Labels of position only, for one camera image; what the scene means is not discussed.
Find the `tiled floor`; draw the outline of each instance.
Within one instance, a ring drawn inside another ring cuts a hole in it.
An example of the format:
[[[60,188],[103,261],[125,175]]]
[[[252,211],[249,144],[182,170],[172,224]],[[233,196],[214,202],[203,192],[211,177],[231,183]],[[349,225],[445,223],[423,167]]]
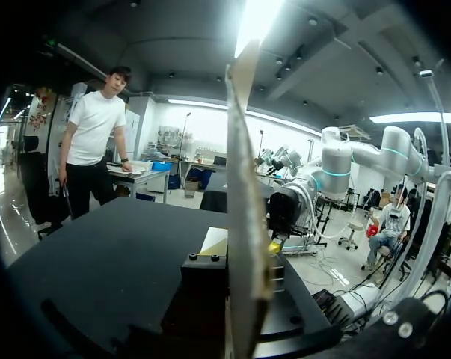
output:
[[[157,203],[162,202],[162,194],[149,193],[143,188],[138,191],[154,195]],[[168,195],[168,204],[198,209],[202,196],[202,193],[195,192],[194,198],[185,198],[183,190],[174,190]],[[91,199],[91,210],[98,206],[99,204]],[[325,234],[332,235],[340,231],[348,223],[350,215],[350,212],[332,209],[331,220],[328,222]],[[355,219],[361,221],[365,228],[367,227],[366,219],[360,209],[357,210]],[[0,250],[6,266],[39,242],[36,234],[38,229],[39,227],[34,224],[29,213],[25,192],[16,172],[0,168]],[[350,229],[346,228],[342,232],[342,236],[348,236],[349,233]],[[337,245],[336,239],[325,239],[323,242],[328,243],[327,248],[319,247],[315,256],[288,256],[289,261],[311,293],[322,289],[330,292],[347,290],[366,277],[367,273],[360,269],[369,250],[364,231],[356,232],[354,239],[359,245],[357,250],[347,251],[343,246]],[[388,292],[399,284],[398,278],[391,278]],[[446,285],[447,279],[442,275],[435,287],[442,289]],[[427,279],[417,294],[424,293],[429,286],[430,281]],[[436,311],[443,305],[439,297],[430,298],[428,303]]]

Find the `black pants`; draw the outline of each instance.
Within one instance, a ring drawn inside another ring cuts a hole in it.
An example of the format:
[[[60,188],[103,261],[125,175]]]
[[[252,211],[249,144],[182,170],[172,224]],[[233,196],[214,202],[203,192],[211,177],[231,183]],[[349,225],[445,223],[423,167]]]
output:
[[[112,177],[104,159],[91,166],[66,164],[69,202],[74,219],[89,212],[89,199],[94,198],[104,205],[115,199]]]

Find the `white t-shirt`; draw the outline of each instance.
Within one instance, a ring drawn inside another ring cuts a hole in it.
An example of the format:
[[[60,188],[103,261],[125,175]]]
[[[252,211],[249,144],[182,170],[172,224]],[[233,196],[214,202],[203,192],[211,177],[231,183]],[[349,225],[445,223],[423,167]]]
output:
[[[387,204],[381,211],[380,224],[385,223],[383,233],[389,236],[399,236],[403,230],[410,230],[410,210],[405,204],[396,208],[394,203]]]
[[[70,143],[67,163],[89,166],[100,162],[115,127],[126,125],[126,104],[119,97],[106,99],[100,91],[83,96],[69,121],[77,125]]]

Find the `ceiling light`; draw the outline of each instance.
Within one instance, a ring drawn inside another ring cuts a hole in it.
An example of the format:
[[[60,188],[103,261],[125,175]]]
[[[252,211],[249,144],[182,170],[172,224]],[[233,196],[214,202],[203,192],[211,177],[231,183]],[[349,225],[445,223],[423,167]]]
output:
[[[211,108],[218,108],[218,109],[221,109],[221,110],[227,110],[227,106],[216,105],[215,103],[187,101],[187,100],[184,100],[184,99],[169,99],[168,102],[176,104],[176,105],[192,105],[192,106],[211,107]],[[280,118],[268,116],[267,114],[260,114],[258,112],[249,111],[249,110],[245,111],[245,114],[248,114],[249,116],[259,117],[259,118],[262,118],[264,120],[269,120],[269,121],[272,121],[272,122],[280,123],[280,124],[282,124],[284,126],[292,127],[294,129],[298,129],[300,131],[308,132],[308,133],[311,133],[312,135],[315,135],[315,136],[318,136],[318,137],[322,137],[322,134],[320,132],[315,131],[313,129],[309,129],[308,127],[305,127],[305,126],[302,126],[302,125],[298,125],[297,123],[293,123],[291,121],[281,120]]]
[[[225,105],[217,105],[215,103],[187,101],[187,100],[184,100],[184,99],[169,99],[168,102],[169,103],[173,103],[175,105],[202,106],[202,107],[218,108],[220,110],[227,110],[227,106],[225,106]]]
[[[421,61],[420,58],[418,56],[413,56],[413,58],[411,58],[414,62],[414,66],[416,67],[420,67],[421,66]]]
[[[251,40],[258,40],[259,45],[262,44],[283,2],[284,0],[247,0],[237,37],[236,58]]]
[[[23,113],[24,113],[24,110],[21,110],[16,116],[14,116],[14,120],[17,120]]]
[[[444,122],[451,123],[451,114],[443,114]],[[387,114],[385,116],[370,117],[374,123],[395,123],[395,122],[441,122],[439,112],[407,112],[404,114]]]
[[[305,127],[302,125],[298,125],[297,123],[294,123],[292,121],[281,120],[280,118],[268,116],[267,114],[259,114],[258,112],[253,112],[253,111],[249,111],[249,110],[245,111],[245,114],[248,114],[249,116],[260,117],[260,118],[263,118],[264,120],[269,120],[269,121],[273,121],[276,123],[280,123],[284,126],[292,127],[293,129],[298,129],[300,131],[308,132],[308,133],[311,133],[312,135],[322,137],[322,134],[320,132],[315,131],[313,129],[309,129],[308,127]]]
[[[7,105],[9,105],[9,102],[10,102],[10,97],[8,97],[6,99],[6,103],[4,104],[4,107],[2,108],[1,113],[0,113],[0,119],[2,117],[2,114],[4,114],[4,110],[6,109]]]

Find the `black tabletop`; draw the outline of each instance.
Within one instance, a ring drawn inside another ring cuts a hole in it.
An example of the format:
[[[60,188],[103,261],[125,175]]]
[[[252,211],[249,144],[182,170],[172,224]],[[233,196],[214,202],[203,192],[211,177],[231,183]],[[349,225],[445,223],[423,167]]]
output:
[[[111,337],[125,340],[130,324],[162,331],[180,266],[211,226],[226,227],[227,216],[121,197],[48,236],[8,271],[56,348],[70,349],[40,309],[46,299],[112,350]]]
[[[275,190],[260,182],[257,179],[260,194],[266,203]],[[227,212],[227,174],[226,173],[214,173],[210,177],[209,184],[203,193],[200,209],[213,212]]]

